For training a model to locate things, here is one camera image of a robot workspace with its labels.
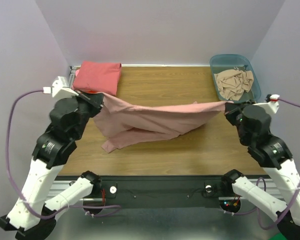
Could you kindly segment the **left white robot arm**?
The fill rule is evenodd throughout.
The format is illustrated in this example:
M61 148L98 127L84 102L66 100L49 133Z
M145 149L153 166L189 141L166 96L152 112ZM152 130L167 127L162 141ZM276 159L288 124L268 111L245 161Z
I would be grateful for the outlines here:
M17 240L45 240L57 220L80 199L101 193L101 178L86 171L68 189L47 200L59 172L77 148L89 119L103 108L102 93L78 95L58 100L49 113L50 123L37 139L30 169L22 189L11 173L8 179L18 194L12 210L0 217L0 228L14 231Z

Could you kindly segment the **dusty pink t shirt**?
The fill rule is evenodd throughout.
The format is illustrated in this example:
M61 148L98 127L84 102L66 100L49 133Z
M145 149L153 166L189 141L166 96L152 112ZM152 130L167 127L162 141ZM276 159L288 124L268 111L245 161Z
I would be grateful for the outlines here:
M106 142L107 153L144 142L166 141L184 135L225 112L225 102L141 106L104 94L94 123Z

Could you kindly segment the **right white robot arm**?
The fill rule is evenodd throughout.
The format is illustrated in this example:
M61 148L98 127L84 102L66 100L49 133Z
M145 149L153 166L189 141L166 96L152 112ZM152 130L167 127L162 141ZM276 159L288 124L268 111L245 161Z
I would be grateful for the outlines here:
M272 179L283 200L252 183L243 173L231 170L221 178L220 189L247 199L267 214L287 240L300 240L300 175L286 143L270 131L279 102L225 103L225 117L238 132L239 141Z

